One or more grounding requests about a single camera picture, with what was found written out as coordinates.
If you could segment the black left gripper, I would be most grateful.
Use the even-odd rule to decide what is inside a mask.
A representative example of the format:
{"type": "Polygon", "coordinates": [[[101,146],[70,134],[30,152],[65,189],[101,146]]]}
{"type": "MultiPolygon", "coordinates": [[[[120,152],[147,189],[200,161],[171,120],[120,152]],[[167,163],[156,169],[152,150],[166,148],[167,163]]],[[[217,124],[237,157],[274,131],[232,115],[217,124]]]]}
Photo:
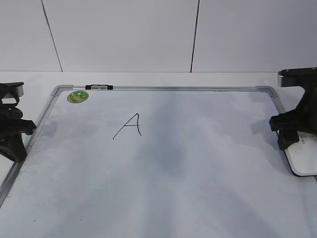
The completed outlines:
{"type": "Polygon", "coordinates": [[[20,163],[27,157],[21,134],[32,135],[37,126],[32,120],[22,118],[23,112],[17,104],[0,99],[0,154],[20,163]]]}

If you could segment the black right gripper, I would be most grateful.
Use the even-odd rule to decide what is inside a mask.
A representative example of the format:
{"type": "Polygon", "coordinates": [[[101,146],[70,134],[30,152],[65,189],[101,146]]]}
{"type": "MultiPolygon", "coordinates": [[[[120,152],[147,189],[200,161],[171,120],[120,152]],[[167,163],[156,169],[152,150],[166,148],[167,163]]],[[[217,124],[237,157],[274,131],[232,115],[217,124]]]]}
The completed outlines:
{"type": "Polygon", "coordinates": [[[295,109],[272,116],[271,131],[278,131],[278,146],[285,150],[299,142],[298,132],[317,134],[317,88],[305,89],[295,109]]]}

